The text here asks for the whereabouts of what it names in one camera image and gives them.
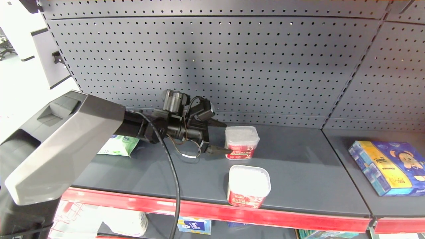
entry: perforated metal panel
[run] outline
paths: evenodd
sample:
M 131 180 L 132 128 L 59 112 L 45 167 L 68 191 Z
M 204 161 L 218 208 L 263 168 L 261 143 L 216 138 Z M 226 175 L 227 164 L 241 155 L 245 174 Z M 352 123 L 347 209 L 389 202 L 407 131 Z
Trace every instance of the perforated metal panel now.
M 406 6 L 408 1 L 394 1 L 390 7 L 392 11 L 387 17 L 388 21 L 407 22 L 407 23 L 425 23 L 425 1 L 417 0 L 402 14 L 400 10 Z
M 423 131 L 424 122 L 425 26 L 384 23 L 325 128 Z
M 207 97 L 217 111 L 325 117 L 377 23 L 150 17 L 48 26 L 81 90 L 128 107 L 160 108 L 161 92 L 171 88 Z
M 388 1 L 375 0 L 42 0 L 46 19 L 129 16 L 285 15 L 380 19 Z

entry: red shelf edge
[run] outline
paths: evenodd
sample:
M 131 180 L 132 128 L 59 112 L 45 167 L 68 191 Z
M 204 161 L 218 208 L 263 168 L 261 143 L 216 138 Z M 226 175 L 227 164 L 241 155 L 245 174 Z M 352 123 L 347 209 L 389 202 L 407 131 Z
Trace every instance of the red shelf edge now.
M 69 188 L 62 195 L 62 200 L 167 215 L 174 215 L 176 203 L 173 199 L 81 188 Z M 241 208 L 230 205 L 183 200 L 181 201 L 180 215 L 219 221 L 253 223 L 265 226 L 302 228 L 307 230 L 350 231 L 358 233 L 365 233 L 371 220 L 369 218 L 359 217 L 326 216 Z
M 425 218 L 380 218 L 377 220 L 375 233 L 425 233 Z

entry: cartoon character print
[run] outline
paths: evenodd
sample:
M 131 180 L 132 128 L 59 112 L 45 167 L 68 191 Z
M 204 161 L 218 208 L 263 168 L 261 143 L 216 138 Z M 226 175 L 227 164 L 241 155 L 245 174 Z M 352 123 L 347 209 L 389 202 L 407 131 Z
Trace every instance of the cartoon character print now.
M 398 158 L 407 171 L 411 172 L 418 181 L 425 181 L 425 170 L 423 165 L 418 162 L 413 154 L 409 151 L 393 149 L 390 151 L 391 156 Z

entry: blue package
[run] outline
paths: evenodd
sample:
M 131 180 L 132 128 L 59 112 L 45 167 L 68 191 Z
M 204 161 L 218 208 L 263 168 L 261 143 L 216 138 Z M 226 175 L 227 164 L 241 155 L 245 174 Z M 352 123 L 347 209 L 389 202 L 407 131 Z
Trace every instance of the blue package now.
M 177 228 L 181 232 L 211 235 L 211 220 L 179 216 Z
M 230 228 L 238 228 L 238 227 L 243 227 L 246 226 L 248 224 L 246 223 L 240 223 L 240 222 L 227 222 L 227 226 L 229 226 Z
M 425 159 L 409 143 L 356 141 L 349 152 L 379 196 L 425 195 Z

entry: product package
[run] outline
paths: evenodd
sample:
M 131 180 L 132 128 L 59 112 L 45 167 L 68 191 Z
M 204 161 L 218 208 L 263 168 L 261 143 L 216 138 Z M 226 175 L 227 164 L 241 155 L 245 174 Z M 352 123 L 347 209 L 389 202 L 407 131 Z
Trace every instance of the product package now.
M 425 159 L 409 143 L 356 141 L 349 152 L 379 196 L 425 195 Z
M 130 156 L 138 142 L 139 139 L 137 138 L 114 134 L 103 145 L 98 154 Z
M 179 216 L 177 228 L 181 232 L 211 235 L 211 220 Z
M 103 222 L 116 234 L 141 237 L 145 234 L 149 221 L 144 212 L 99 207 Z
M 232 149 L 233 152 L 226 154 L 226 158 L 231 160 L 251 159 L 257 147 L 260 137 L 254 126 L 231 126 L 225 131 L 225 148 Z
M 240 228 L 243 226 L 249 225 L 247 223 L 240 223 L 240 222 L 227 222 L 227 226 L 230 228 Z
M 353 238 L 358 233 L 297 229 L 299 239 Z
M 238 207 L 259 208 L 272 188 L 264 168 L 233 165 L 229 170 L 227 201 Z

